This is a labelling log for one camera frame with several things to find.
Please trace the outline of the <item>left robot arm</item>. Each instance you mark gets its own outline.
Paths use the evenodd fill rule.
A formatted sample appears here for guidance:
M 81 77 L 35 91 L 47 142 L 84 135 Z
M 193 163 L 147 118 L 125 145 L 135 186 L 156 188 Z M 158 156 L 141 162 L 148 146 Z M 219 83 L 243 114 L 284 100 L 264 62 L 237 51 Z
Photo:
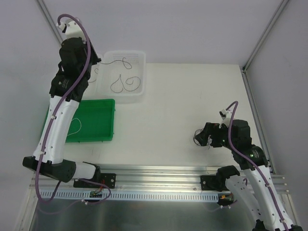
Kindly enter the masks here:
M 88 87 L 91 66 L 100 59 L 89 43 L 82 38 L 62 42 L 59 70 L 51 82 L 50 105 L 39 144 L 32 156 L 23 159 L 23 166 L 61 182 L 84 179 L 90 187 L 97 187 L 101 175 L 89 163 L 64 159 L 64 145 L 73 116 Z

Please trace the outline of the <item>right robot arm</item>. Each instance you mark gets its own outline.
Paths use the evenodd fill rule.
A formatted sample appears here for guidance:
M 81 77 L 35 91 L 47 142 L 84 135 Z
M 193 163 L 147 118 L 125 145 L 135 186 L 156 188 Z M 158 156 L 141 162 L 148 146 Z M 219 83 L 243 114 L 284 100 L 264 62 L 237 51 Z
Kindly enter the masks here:
M 235 166 L 220 167 L 215 175 L 201 175 L 202 190 L 230 191 L 251 220 L 254 231 L 301 231 L 278 198 L 263 150 L 252 143 L 247 121 L 234 120 L 232 127 L 207 122 L 195 135 L 200 146 L 229 149 L 244 172 Z

